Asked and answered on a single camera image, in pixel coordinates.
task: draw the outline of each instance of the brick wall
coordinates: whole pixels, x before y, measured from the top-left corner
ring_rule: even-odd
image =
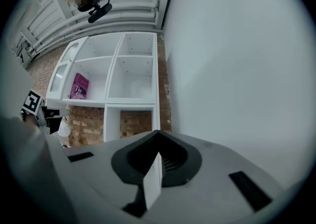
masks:
[[[48,84],[55,66],[67,45],[45,54],[27,67],[33,77],[33,89],[46,96]],[[158,78],[160,99],[160,126],[162,130],[171,130],[169,81],[165,59],[163,35],[158,34]],[[101,144],[103,142],[103,108],[71,106],[69,125],[72,132],[67,142],[71,146]],[[150,112],[121,112],[121,137],[150,131],[152,128]]]

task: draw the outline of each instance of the headphones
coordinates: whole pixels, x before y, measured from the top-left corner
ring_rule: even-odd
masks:
[[[83,2],[83,4],[78,5],[78,10],[80,12],[85,12],[94,8],[92,11],[89,12],[89,23],[94,23],[96,20],[106,15],[112,9],[110,0],[108,0],[108,3],[103,7],[98,4],[98,1],[100,0],[86,0]]]

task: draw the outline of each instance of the white wall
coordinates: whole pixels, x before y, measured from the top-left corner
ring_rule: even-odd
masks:
[[[299,0],[171,0],[172,129],[230,147],[288,188],[310,168],[313,24]]]

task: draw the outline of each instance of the book cover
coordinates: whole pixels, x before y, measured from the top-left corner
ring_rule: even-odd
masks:
[[[70,99],[85,99],[88,91],[89,80],[77,73],[70,92]]]

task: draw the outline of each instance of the qr code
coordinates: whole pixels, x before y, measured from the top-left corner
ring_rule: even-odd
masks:
[[[42,97],[34,92],[33,90],[30,91],[28,94],[24,104],[23,104],[23,109],[36,115],[40,106]]]

